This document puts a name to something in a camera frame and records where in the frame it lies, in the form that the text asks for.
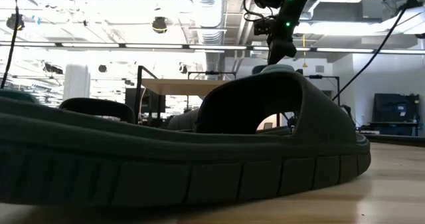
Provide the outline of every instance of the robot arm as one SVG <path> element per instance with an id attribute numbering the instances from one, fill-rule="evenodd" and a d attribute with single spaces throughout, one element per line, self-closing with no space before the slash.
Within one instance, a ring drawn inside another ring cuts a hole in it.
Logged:
<path id="1" fill-rule="evenodd" d="M 294 57 L 297 50 L 292 43 L 292 35 L 299 24 L 299 17 L 307 0 L 254 0 L 260 8 L 279 8 L 278 15 L 264 17 L 261 14 L 247 11 L 248 14 L 260 18 L 249 20 L 254 22 L 254 35 L 267 35 L 269 46 L 268 64 L 276 64 L 285 56 Z"/>

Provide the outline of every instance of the ceiling duct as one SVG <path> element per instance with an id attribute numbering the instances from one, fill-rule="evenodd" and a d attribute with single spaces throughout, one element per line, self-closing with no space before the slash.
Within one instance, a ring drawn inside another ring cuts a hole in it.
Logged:
<path id="1" fill-rule="evenodd" d="M 224 0 L 193 0 L 197 8 L 196 24 L 201 28 L 197 31 L 200 44 L 222 45 L 223 32 L 216 28 L 222 26 L 224 13 Z M 206 53 L 206 71 L 223 71 L 224 55 L 222 53 Z M 216 79 L 216 76 L 208 76 L 208 79 Z"/>
<path id="2" fill-rule="evenodd" d="M 304 6 L 303 13 L 299 19 L 301 20 L 311 20 L 313 18 L 313 11 L 317 5 L 321 3 L 321 0 L 308 0 Z"/>

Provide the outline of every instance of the slide sandal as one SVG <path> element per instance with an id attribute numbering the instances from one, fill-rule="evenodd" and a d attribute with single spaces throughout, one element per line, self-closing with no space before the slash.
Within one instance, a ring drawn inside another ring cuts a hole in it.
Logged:
<path id="1" fill-rule="evenodd" d="M 135 124 L 133 110 L 126 104 L 95 98 L 70 98 L 62 102 L 60 109 L 102 117 L 119 118 L 122 122 Z"/>
<path id="2" fill-rule="evenodd" d="M 255 134 L 265 117 L 293 111 L 300 116 L 291 136 Z M 257 74 L 214 89 L 195 132 L 0 98 L 0 202 L 246 201 L 337 185 L 371 162 L 369 141 L 356 135 L 348 116 L 295 72 Z"/>
<path id="3" fill-rule="evenodd" d="M 282 71 L 295 72 L 295 69 L 292 66 L 287 64 L 259 65 L 259 66 L 255 66 L 252 69 L 252 74 L 259 74 L 259 73 L 266 73 L 266 72 L 282 72 Z M 176 131 L 193 130 L 198 120 L 198 112 L 199 110 L 196 109 L 178 116 L 174 116 L 170 120 L 167 126 L 167 129 L 176 130 Z M 288 127 L 283 127 L 283 128 L 286 132 L 290 132 Z"/>

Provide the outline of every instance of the wall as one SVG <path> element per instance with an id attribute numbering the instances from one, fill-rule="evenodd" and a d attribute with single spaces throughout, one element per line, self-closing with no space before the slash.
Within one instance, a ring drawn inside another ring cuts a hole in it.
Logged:
<path id="1" fill-rule="evenodd" d="M 353 55 L 346 55 L 343 58 L 335 61 L 332 64 L 333 75 L 339 76 L 341 89 L 351 80 L 354 76 Z M 345 104 L 351 107 L 351 114 L 355 117 L 355 85 L 350 85 L 344 92 L 341 93 L 341 105 Z"/>
<path id="2" fill-rule="evenodd" d="M 353 55 L 357 73 L 371 55 Z M 372 120 L 373 100 L 381 94 L 419 94 L 422 122 L 425 117 L 425 64 L 420 55 L 379 55 L 355 81 L 356 120 L 368 124 Z"/>
<path id="3" fill-rule="evenodd" d="M 412 49 L 424 49 L 421 43 Z M 333 75 L 344 86 L 372 55 L 347 55 L 333 63 Z M 373 63 L 341 95 L 341 103 L 352 108 L 358 126 L 372 120 L 375 93 L 419 94 L 421 122 L 425 118 L 425 56 L 378 55 Z"/>

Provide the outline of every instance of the desk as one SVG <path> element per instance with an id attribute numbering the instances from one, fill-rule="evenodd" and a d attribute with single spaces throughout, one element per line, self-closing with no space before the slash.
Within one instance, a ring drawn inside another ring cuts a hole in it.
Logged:
<path id="1" fill-rule="evenodd" d="M 398 128 L 398 127 L 410 127 L 413 128 L 412 136 L 418 136 L 419 124 L 417 122 L 371 122 L 370 126 L 372 129 L 375 128 Z"/>
<path id="2" fill-rule="evenodd" d="M 425 148 L 372 144 L 372 164 L 335 187 L 232 205 L 70 209 L 0 204 L 1 224 L 423 224 Z"/>
<path id="3" fill-rule="evenodd" d="M 144 78 L 141 84 L 160 95 L 197 95 L 206 96 L 216 87 L 228 80 L 183 80 Z"/>

